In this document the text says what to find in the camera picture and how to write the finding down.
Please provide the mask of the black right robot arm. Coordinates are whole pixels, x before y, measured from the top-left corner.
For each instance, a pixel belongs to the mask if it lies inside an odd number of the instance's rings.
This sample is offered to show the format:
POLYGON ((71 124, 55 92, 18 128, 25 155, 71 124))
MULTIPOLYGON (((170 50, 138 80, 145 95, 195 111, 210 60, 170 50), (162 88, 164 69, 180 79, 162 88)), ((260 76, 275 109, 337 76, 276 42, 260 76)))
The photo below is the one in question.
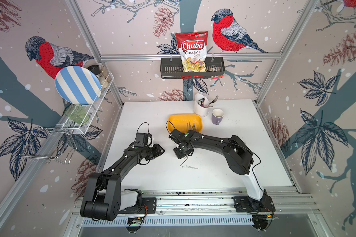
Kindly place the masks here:
POLYGON ((255 154, 238 136, 219 138, 194 130, 183 133, 174 129, 170 132, 169 138, 177 144, 173 151, 178 159, 192 156, 195 149, 204 149, 223 155, 230 170, 243 178, 252 211, 272 210, 268 207, 271 204, 270 196, 267 195, 266 189, 259 184, 254 174, 253 156, 255 154))

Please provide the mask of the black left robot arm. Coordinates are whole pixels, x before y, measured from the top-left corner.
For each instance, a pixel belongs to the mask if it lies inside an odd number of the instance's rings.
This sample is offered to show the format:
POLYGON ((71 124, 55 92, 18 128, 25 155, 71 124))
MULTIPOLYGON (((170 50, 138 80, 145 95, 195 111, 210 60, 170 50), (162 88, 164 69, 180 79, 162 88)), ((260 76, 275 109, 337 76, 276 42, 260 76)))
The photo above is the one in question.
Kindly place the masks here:
POLYGON ((147 208, 142 204, 141 191, 122 190, 121 183, 133 167, 142 165, 143 159, 149 163, 164 153, 159 144, 152 144, 150 133, 137 133, 135 141, 111 167, 89 176, 80 209, 81 216, 94 221, 113 221, 124 209, 139 211, 147 208))

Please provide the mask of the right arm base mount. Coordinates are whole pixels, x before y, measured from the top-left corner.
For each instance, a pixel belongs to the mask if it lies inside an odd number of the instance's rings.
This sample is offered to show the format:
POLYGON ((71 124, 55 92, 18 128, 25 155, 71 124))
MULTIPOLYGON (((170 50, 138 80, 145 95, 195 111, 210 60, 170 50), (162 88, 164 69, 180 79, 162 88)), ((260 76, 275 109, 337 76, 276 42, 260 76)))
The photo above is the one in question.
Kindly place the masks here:
POLYGON ((249 196, 233 197, 236 212, 258 214, 259 212, 276 212, 273 200, 270 196, 263 195, 261 200, 255 200, 249 196))

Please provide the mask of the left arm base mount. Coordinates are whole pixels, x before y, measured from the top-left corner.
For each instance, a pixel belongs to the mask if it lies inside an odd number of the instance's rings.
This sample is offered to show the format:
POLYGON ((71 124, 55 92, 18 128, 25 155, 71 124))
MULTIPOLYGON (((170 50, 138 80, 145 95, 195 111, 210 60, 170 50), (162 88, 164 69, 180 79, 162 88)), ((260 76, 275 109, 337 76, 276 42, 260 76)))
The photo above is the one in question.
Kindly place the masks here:
POLYGON ((136 205, 132 207, 127 207, 121 211, 119 211, 120 214, 145 214, 147 212, 148 214, 154 214, 156 212, 156 206, 157 206, 157 198, 155 197, 150 197, 150 198, 142 198, 141 202, 137 202, 136 205))

